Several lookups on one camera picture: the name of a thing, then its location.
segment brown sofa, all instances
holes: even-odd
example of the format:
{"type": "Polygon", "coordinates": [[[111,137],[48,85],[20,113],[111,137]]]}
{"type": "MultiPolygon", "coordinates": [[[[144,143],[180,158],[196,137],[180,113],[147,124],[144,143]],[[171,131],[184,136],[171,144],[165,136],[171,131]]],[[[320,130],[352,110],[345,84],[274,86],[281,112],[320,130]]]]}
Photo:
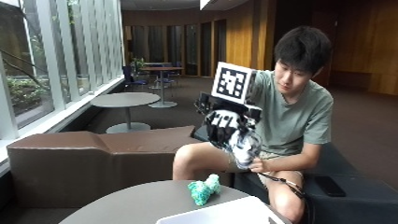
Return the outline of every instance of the brown sofa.
{"type": "MultiPolygon", "coordinates": [[[[81,207],[120,189],[171,179],[177,149],[200,142],[193,131],[187,126],[135,133],[41,133],[21,139],[8,145],[19,204],[81,207]]],[[[220,177],[230,186],[230,176],[220,177]]]]}

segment shorts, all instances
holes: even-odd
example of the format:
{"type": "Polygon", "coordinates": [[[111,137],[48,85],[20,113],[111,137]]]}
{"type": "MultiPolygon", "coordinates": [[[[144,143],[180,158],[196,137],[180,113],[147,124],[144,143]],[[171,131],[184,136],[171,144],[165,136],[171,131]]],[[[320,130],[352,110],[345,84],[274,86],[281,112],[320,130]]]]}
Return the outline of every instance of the shorts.
{"type": "MultiPolygon", "coordinates": [[[[234,153],[228,153],[228,154],[229,154],[229,167],[228,167],[225,173],[244,173],[244,172],[250,171],[250,170],[240,169],[237,167],[237,161],[236,161],[234,153]]],[[[285,156],[277,155],[273,152],[261,151],[258,157],[262,160],[273,160],[273,159],[277,159],[277,158],[281,158],[281,157],[285,157],[285,156]]],[[[301,179],[304,181],[302,171],[294,171],[294,172],[297,172],[297,174],[301,176],[301,179]]],[[[265,175],[273,175],[273,172],[266,172],[264,174],[265,175]]],[[[265,185],[266,177],[264,175],[258,175],[258,177],[260,177],[261,183],[265,185]]]]}

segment round table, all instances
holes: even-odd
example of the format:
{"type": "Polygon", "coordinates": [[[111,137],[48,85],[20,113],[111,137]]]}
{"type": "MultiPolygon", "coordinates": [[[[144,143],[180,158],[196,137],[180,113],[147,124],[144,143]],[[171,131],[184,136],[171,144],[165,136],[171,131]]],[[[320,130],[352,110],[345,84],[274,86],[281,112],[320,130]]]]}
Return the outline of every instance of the round table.
{"type": "Polygon", "coordinates": [[[61,224],[155,224],[163,217],[249,196],[237,189],[221,186],[220,195],[213,194],[208,204],[197,206],[188,189],[190,182],[167,180],[123,189],[77,210],[61,224]]]}
{"type": "Polygon", "coordinates": [[[121,92],[100,95],[92,99],[91,103],[99,107],[124,108],[125,123],[113,125],[107,129],[107,133],[131,133],[149,130],[145,123],[131,122],[129,108],[137,105],[149,105],[160,100],[160,96],[148,92],[121,92]]]}
{"type": "Polygon", "coordinates": [[[155,104],[149,105],[151,107],[156,108],[165,108],[176,106],[176,102],[164,101],[164,83],[163,83],[163,72],[165,71],[176,71],[184,69],[183,67],[144,67],[141,68],[143,71],[157,71],[161,72],[161,100],[155,104]]]}

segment man's knee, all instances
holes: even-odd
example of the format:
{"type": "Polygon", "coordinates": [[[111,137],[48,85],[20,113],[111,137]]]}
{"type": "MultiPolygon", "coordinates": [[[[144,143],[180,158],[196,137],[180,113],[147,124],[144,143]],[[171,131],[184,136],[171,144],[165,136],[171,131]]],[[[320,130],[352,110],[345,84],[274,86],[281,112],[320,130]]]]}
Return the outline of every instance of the man's knee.
{"type": "Polygon", "coordinates": [[[176,152],[175,164],[190,163],[193,159],[194,159],[193,145],[190,144],[183,146],[176,152]]]}
{"type": "Polygon", "coordinates": [[[277,195],[273,208],[293,223],[298,223],[304,214],[304,202],[293,195],[277,195]]]}

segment gray t-shirt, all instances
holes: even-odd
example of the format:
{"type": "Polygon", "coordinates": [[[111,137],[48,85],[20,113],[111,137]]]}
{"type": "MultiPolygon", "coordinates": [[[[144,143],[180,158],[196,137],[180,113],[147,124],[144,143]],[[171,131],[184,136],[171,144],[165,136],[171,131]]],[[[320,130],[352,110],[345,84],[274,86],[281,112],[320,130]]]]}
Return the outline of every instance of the gray t-shirt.
{"type": "Polygon", "coordinates": [[[304,142],[325,144],[332,141],[333,98],[317,83],[310,81],[298,101],[288,104],[274,86],[274,72],[257,71],[252,100],[262,108],[256,126],[262,150],[293,155],[301,152],[304,142]]]}

